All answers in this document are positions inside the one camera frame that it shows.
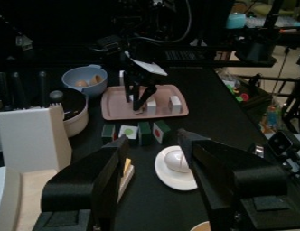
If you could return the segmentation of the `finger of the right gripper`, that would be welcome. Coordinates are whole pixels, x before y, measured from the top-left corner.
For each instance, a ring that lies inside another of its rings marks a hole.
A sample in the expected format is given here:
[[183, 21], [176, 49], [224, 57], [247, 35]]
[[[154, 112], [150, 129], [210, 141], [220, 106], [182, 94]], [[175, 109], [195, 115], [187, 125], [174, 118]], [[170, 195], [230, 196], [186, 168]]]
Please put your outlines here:
[[143, 90], [143, 94], [139, 95], [140, 91], [139, 91], [139, 86], [134, 86], [131, 93], [132, 93], [132, 110], [138, 111], [143, 105], [143, 103], [146, 102], [146, 100], [150, 98], [150, 96], [152, 96], [156, 92], [156, 86], [148, 86], [144, 90]]
[[134, 87], [134, 83], [131, 81], [131, 78], [128, 76], [123, 77], [123, 83], [124, 83], [124, 95], [126, 95], [126, 101], [127, 103], [131, 102], [131, 91]]

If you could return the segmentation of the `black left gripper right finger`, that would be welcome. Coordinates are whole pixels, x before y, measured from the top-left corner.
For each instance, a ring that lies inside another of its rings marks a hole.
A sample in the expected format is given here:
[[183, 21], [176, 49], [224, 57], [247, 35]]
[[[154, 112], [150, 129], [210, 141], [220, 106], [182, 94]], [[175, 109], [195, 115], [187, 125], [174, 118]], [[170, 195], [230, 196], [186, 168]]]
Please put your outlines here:
[[180, 146], [206, 207], [211, 231], [300, 229], [300, 162], [239, 150], [183, 129]]

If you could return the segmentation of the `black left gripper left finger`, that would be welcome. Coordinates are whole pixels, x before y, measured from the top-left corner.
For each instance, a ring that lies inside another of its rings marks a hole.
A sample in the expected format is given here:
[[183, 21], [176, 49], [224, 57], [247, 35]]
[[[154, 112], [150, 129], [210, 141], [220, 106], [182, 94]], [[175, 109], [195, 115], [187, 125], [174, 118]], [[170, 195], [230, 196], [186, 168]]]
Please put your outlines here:
[[113, 231], [128, 138], [101, 146], [45, 183], [32, 231]]

